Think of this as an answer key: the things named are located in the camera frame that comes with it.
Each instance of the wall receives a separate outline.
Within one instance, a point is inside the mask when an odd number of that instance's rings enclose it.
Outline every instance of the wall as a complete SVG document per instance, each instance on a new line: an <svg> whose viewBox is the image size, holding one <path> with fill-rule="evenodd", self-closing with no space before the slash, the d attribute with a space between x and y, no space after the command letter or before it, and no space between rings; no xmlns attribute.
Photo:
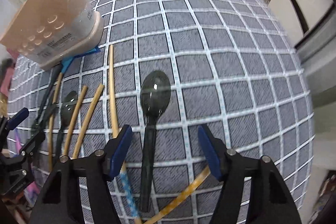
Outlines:
<svg viewBox="0 0 336 224"><path fill-rule="evenodd" d="M316 25L333 3L332 0L296 0L296 2L309 29ZM271 0L269 8L287 30L288 36L292 40L292 46L296 45L304 36L304 33L290 0Z"/></svg>

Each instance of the black plastic spoon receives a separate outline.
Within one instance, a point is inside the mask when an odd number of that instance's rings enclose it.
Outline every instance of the black plastic spoon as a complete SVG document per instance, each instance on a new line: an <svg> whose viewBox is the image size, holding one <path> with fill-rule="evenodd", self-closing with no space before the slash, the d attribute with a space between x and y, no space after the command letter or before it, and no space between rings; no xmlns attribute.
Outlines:
<svg viewBox="0 0 336 224"><path fill-rule="evenodd" d="M77 98L78 98L77 92L70 91L69 94L65 97L64 102L62 103L61 128L59 129L57 134L56 150L55 150L55 157L53 159L53 166L56 164L61 155L64 130L70 124L71 117L77 103Z"/></svg>
<svg viewBox="0 0 336 224"><path fill-rule="evenodd" d="M142 149L140 211L149 211L156 143L156 123L170 101L170 83L160 70L152 71L144 80L140 93L141 107L147 117Z"/></svg>

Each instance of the wooden stick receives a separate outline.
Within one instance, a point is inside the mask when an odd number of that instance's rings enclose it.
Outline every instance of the wooden stick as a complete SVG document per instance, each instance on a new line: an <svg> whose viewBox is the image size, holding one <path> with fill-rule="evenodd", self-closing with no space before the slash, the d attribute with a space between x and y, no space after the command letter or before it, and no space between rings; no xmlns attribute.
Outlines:
<svg viewBox="0 0 336 224"><path fill-rule="evenodd" d="M57 84L54 92L54 97L52 99L53 103L57 102L59 89L61 88L63 74L60 72L57 78ZM48 161L50 171L53 169L53 128L54 128L54 115L51 115L49 118L49 131L48 131Z"/></svg>
<svg viewBox="0 0 336 224"><path fill-rule="evenodd" d="M110 45L110 66L109 66L109 88L110 88L110 115L111 115L111 124L112 124L112 137L116 138L119 134L119 124L118 124L118 116L117 116L117 107L116 107L116 95L115 95L115 89L114 89L114 68L113 68L113 45ZM120 173L125 174L127 178L127 171L126 171L126 166L125 162L121 166ZM124 185L124 190L125 192L128 191L128 189L131 189L129 186L129 181L128 179L123 179L121 176L122 183ZM137 207L135 205L134 199L132 197L132 193L129 193L128 196L128 204L129 206L133 209L131 211L136 212L134 222L135 224L142 224L141 218L139 217L139 213L137 211Z"/></svg>
<svg viewBox="0 0 336 224"><path fill-rule="evenodd" d="M70 147L70 143L71 143L72 132L73 132L73 130L75 128L75 125L76 125L76 122L77 122L78 113L79 113L79 110L80 110L80 108L82 106L82 103L83 103L83 100L84 100L86 92L87 92L87 86L85 85L82 88L81 94L80 94L80 96L78 98L78 101L76 103L75 109L74 109L72 117L71 117L71 121L70 121L70 124L69 124L69 129L68 129L67 137L66 137L65 144L64 144L64 155L68 155L69 147Z"/></svg>
<svg viewBox="0 0 336 224"><path fill-rule="evenodd" d="M83 122L83 125L82 125L82 128L81 128L81 131L78 135L78 139L77 139L77 142L76 142L76 145L75 145L75 150L73 152L73 155L72 155L72 158L73 159L76 159L78 158L78 154L79 154L79 150L81 148L81 145L82 145L82 142L83 142L83 139L84 139L84 135L85 135L85 132L87 130L87 127L89 125L89 122L91 120L91 117L92 117L92 114L93 114L93 111L95 110L95 107L98 103L98 100L99 100L99 97L100 97L100 94L102 93L102 91L104 90L104 85L103 84L100 84L99 87L97 88L96 90L96 93L92 99L92 102L89 106L89 109L87 111L87 114L85 116L85 119L84 119L84 122Z"/></svg>

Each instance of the checkered tablecloth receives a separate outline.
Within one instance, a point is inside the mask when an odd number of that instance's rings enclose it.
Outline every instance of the checkered tablecloth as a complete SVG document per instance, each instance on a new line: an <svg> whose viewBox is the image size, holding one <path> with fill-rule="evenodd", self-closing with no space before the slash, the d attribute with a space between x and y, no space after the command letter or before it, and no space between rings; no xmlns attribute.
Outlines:
<svg viewBox="0 0 336 224"><path fill-rule="evenodd" d="M157 145L148 219L172 201L206 166L198 145L197 125L207 123L213 134L242 155L269 155L291 190L298 208L306 191L312 160L312 110L303 70L286 33L263 0L91 0L105 22L101 52L77 59L64 75L58 106L68 92L89 90L72 138L70 155L99 83L105 90L90 122L81 156L103 148L111 138L108 46L115 47L115 92L119 126L128 123L134 136L127 153L127 173L139 199L144 118L140 87L153 70L171 82L171 101L157 125ZM50 81L52 71L19 57L8 112L28 107L30 116L18 129L21 142ZM60 127L54 124L54 143ZM14 151L14 137L8 138ZM36 180L48 175L46 141L36 162ZM86 181L80 179L82 207L92 223ZM133 223L117 177L109 183L122 223ZM250 180L247 178L239 214L244 223ZM160 224L208 223L221 191L207 180Z"/></svg>

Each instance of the table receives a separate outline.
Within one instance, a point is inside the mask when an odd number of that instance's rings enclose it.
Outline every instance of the table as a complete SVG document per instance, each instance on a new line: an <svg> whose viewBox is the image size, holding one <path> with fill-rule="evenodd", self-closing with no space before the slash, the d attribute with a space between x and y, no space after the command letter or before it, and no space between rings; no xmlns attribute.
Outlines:
<svg viewBox="0 0 336 224"><path fill-rule="evenodd" d="M103 148L111 138L108 45L114 45L115 92L119 126L128 123L134 136L127 172L138 200L144 118L139 103L142 81L153 70L171 82L171 101L157 125L151 210L155 215L206 166L196 128L207 123L213 134L242 155L269 155L302 206L312 160L312 104L303 70L286 33L263 0L91 0L102 14L105 29L101 52L77 59L65 74L59 106L71 90L89 90L72 138L70 155L81 123L99 83L105 85L86 133L81 156ZM29 136L51 71L41 71L19 57L8 101L9 115L26 106L30 116L18 129ZM59 113L54 133L60 127ZM9 149L15 151L13 133ZM36 180L48 175L46 141L36 163ZM80 179L85 220L92 223L84 178ZM122 223L133 223L119 177L109 184ZM208 223L221 184L210 176L161 223ZM245 182L238 221L246 218L250 180Z"/></svg>

